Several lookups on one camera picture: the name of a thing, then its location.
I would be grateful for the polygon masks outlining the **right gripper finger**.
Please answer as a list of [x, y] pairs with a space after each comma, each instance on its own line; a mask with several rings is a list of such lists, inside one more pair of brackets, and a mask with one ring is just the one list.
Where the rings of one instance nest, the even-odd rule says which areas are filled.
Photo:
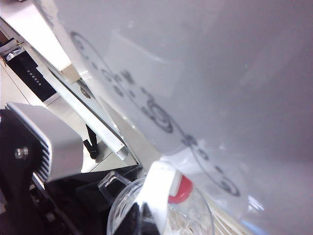
[[147, 203], [134, 204], [134, 235], [157, 235], [158, 228]]

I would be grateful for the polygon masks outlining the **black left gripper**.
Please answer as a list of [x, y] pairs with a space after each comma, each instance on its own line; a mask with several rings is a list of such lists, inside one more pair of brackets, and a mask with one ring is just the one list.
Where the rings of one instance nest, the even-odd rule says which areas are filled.
[[131, 182], [143, 172], [139, 165], [72, 175], [41, 186], [18, 173], [0, 177], [4, 211], [0, 214], [2, 235], [105, 235], [114, 199], [125, 185], [113, 180], [105, 190], [98, 184], [109, 173]]

